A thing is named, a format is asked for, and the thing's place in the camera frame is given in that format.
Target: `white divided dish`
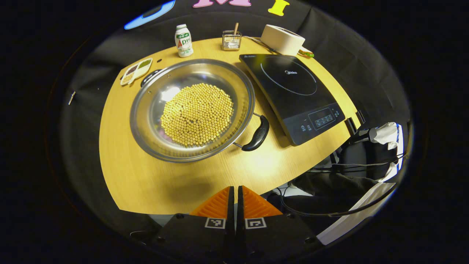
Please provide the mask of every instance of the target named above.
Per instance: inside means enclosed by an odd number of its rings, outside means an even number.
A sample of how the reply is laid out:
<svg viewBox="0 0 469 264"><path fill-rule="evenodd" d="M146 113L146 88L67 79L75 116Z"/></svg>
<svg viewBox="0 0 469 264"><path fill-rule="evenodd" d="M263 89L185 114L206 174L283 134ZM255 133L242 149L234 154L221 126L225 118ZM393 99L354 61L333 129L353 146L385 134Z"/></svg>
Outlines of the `white divided dish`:
<svg viewBox="0 0 469 264"><path fill-rule="evenodd" d="M152 58L148 58L145 60L142 60L141 62L138 63L137 68L135 69L134 75L132 79L130 80L129 84L131 84L135 79L140 78L143 76L145 73L148 72L150 69L151 63L153 62Z"/></svg>
<svg viewBox="0 0 469 264"><path fill-rule="evenodd" d="M134 79L134 75L135 75L135 71L137 70L138 68L138 63L137 64L134 64L132 66L130 66L124 73L124 75L122 76L122 79L121 79L121 85L126 85L127 83L129 83L130 81L133 81Z"/></svg>

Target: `wooden table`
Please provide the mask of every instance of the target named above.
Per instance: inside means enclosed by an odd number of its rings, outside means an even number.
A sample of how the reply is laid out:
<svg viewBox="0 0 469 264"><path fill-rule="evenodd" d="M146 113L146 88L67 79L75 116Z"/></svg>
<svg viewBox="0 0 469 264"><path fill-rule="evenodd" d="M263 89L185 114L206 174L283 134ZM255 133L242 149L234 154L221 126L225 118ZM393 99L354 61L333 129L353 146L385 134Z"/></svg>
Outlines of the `wooden table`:
<svg viewBox="0 0 469 264"><path fill-rule="evenodd" d="M148 56L153 58L149 72L182 61L206 58L231 63L251 78L241 65L239 55L269 54L264 47L247 38L242 39L239 51L223 51L221 38L193 42L193 48L194 54L187 58L180 58L176 47ZM297 57L321 79L345 117L352 117L355 124L359 124L355 106L329 72L313 58ZM143 151L132 136L130 108L144 76L132 85L121 86L120 77L126 69L120 71L109 92L99 131L103 175L121 210L145 214L188 213L226 186L245 185L262 194L307 171L350 137L345 122L341 122L300 146L291 146L265 96L251 78L256 93L254 112L266 116L271 126L260 148L244 152L232 145L198 162L164 162ZM248 143L259 124L259 118L253 117L236 142Z"/></svg>

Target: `yellow soybean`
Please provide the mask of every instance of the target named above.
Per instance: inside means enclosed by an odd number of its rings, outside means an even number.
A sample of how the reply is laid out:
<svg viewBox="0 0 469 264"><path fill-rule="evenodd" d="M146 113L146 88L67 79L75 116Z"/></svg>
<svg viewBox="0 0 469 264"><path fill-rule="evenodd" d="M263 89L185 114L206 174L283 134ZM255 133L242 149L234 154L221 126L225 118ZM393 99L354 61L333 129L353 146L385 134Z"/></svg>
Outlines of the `yellow soybean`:
<svg viewBox="0 0 469 264"><path fill-rule="evenodd" d="M166 103L161 127L183 146L203 145L227 129L233 112L228 94L200 83L183 88Z"/></svg>

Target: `yellow letter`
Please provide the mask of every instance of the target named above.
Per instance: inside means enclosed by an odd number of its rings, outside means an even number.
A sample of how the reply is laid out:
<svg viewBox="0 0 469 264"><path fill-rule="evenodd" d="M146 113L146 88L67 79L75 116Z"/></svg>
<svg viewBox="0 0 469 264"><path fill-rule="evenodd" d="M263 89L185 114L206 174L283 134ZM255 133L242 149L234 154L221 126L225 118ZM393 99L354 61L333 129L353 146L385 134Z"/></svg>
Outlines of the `yellow letter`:
<svg viewBox="0 0 469 264"><path fill-rule="evenodd" d="M272 13L278 16L283 16L283 10L285 9L286 6L289 6L289 5L290 3L288 3L285 0L275 0L273 7L269 8L267 11L269 11L269 13Z"/></svg>

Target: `black induction cooktop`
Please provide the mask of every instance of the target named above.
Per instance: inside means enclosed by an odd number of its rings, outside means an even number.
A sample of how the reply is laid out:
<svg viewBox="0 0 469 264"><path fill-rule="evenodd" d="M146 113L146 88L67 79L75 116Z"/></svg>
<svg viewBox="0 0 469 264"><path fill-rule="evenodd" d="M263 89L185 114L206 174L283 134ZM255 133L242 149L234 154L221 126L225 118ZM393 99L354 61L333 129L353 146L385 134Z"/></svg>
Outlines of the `black induction cooktop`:
<svg viewBox="0 0 469 264"><path fill-rule="evenodd" d="M293 145L301 145L345 119L326 86L298 58L271 54L243 54L239 58Z"/></svg>

